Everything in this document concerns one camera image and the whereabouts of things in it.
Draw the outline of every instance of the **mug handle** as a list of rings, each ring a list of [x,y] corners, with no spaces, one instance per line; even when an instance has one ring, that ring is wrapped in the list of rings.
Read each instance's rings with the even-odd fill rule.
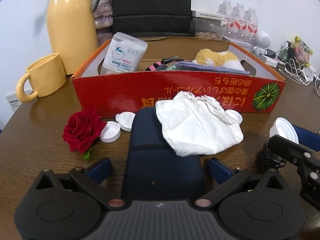
[[[32,94],[27,95],[24,92],[24,84],[30,78],[30,73],[24,74],[18,81],[16,86],[16,95],[20,102],[28,103],[35,100],[38,97],[38,93],[33,91]]]

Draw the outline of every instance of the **white plastic bag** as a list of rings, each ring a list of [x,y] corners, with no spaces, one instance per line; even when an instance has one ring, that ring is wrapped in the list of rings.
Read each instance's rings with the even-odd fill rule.
[[[178,156],[212,155],[243,140],[237,120],[209,96],[180,91],[173,100],[156,103],[162,134]]]

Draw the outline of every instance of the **bottle label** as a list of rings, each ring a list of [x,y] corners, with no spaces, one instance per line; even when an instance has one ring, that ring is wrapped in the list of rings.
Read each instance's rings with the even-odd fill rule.
[[[248,23],[247,30],[251,33],[257,33],[258,25],[253,23]]]
[[[232,17],[226,16],[227,27],[233,27],[235,23],[235,19]]]
[[[235,19],[235,27],[240,30],[245,30],[247,27],[247,21],[245,21],[241,18],[236,18]]]
[[[115,72],[133,72],[139,65],[142,51],[138,46],[126,46],[123,43],[114,42],[109,45],[103,67]]]

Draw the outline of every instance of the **black cable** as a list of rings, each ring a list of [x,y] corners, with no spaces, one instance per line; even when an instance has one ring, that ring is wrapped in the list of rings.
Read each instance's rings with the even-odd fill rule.
[[[263,145],[263,150],[259,152],[258,159],[263,165],[265,170],[268,169],[281,169],[286,166],[287,161],[275,155],[268,148],[268,143]]]

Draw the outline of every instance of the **green leaf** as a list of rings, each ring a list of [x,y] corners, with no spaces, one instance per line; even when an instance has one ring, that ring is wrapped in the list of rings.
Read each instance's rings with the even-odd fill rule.
[[[269,83],[263,86],[253,98],[252,106],[255,110],[261,111],[269,108],[277,99],[280,87],[277,83]]]
[[[89,149],[87,149],[87,151],[82,155],[82,158],[87,161],[90,159],[90,151],[92,150],[92,147],[90,147]]]

